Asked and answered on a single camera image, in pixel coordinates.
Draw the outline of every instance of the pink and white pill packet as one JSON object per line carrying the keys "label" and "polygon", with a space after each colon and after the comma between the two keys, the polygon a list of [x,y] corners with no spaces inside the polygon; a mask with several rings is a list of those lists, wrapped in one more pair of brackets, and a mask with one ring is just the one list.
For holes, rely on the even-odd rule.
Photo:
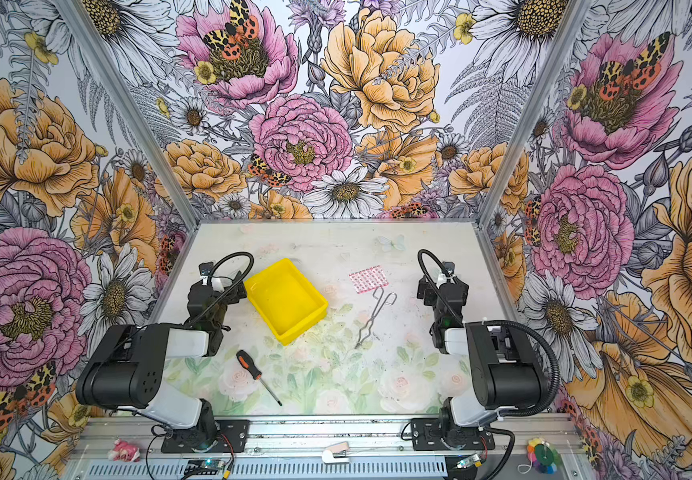
{"label": "pink and white pill packet", "polygon": [[357,293],[369,292],[389,284],[389,281],[386,280],[384,269],[380,268],[380,265],[371,266],[365,270],[349,274],[348,277],[351,283],[354,284],[354,289]]}

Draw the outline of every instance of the pink plush toy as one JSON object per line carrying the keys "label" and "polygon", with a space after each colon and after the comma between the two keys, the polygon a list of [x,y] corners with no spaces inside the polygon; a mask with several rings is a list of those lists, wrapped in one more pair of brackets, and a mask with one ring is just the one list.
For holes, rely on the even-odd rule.
{"label": "pink plush toy", "polygon": [[109,460],[122,460],[123,462],[138,462],[140,460],[140,448],[130,445],[124,440],[114,441],[114,448],[109,450]]}

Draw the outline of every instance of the table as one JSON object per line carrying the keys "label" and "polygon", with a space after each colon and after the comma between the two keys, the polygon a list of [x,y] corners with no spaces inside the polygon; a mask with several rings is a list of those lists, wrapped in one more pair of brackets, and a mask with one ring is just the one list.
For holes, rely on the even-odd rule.
{"label": "table", "polygon": [[[404,245],[404,251],[395,246],[384,251],[380,236]],[[170,360],[166,380],[188,395],[209,400],[217,416],[438,412],[448,396],[470,387],[470,373],[467,358],[441,355],[431,343],[432,309],[415,298],[423,275],[416,259],[420,248],[455,262],[456,274],[469,284],[465,320],[504,318],[471,224],[201,225],[164,300],[159,322],[183,323],[188,317],[188,289],[199,280],[198,264],[238,250],[255,256],[251,275],[283,258],[291,259],[328,300],[328,315],[283,347],[252,304],[242,300],[228,307],[225,324],[232,330],[226,332],[218,354]],[[236,259],[218,274],[233,276],[245,262]],[[428,264],[435,276],[437,268],[430,260]],[[376,265],[388,278],[386,292],[395,292],[398,298],[381,311],[372,337],[355,349],[357,331],[369,318],[375,299],[370,293],[357,294],[348,274]],[[240,367],[238,349],[253,357],[282,407]]]}

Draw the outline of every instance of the wall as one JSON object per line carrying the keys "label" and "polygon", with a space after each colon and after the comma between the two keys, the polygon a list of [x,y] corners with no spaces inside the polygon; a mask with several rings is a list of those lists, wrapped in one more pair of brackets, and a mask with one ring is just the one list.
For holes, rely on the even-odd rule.
{"label": "wall", "polygon": [[594,11],[487,228],[599,478],[692,479],[692,2]]}
{"label": "wall", "polygon": [[491,3],[85,5],[197,216],[238,220],[476,216],[566,0]]}
{"label": "wall", "polygon": [[0,480],[54,479],[106,329],[145,324],[186,240],[49,2],[0,2]]}

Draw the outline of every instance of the metal post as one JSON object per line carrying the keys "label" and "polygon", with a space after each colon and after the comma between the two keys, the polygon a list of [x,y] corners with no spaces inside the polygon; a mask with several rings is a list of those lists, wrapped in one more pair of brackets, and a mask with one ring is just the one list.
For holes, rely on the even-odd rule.
{"label": "metal post", "polygon": [[69,26],[74,39],[82,48],[82,57],[90,63],[92,70],[97,73],[97,80],[103,84],[103,87],[109,92],[111,100],[126,118],[141,150],[151,162],[162,185],[170,193],[173,204],[183,218],[187,233],[192,234],[197,228],[197,218],[188,202],[188,197],[183,193],[183,189],[172,172],[172,168],[165,160],[165,155],[149,129],[146,119],[132,99],[125,79],[112,60],[106,43],[82,6],[82,0],[55,2],[55,6],[64,22]]}
{"label": "metal post", "polygon": [[487,226],[487,223],[493,216],[495,207],[504,194],[509,177],[520,160],[527,137],[540,116],[541,105],[549,91],[553,88],[556,76],[562,68],[567,55],[572,50],[572,44],[576,40],[576,36],[580,31],[581,25],[583,25],[583,21],[586,19],[586,14],[589,12],[590,7],[591,0],[570,0],[565,8],[562,23],[557,29],[557,34],[549,51],[549,57],[536,77],[533,90],[527,98],[527,103],[525,103],[522,109],[522,115],[516,122],[514,132],[511,135],[508,147],[506,147],[504,161],[495,174],[495,178],[493,178],[493,184],[487,192],[485,202],[477,217],[477,223],[483,228]]}

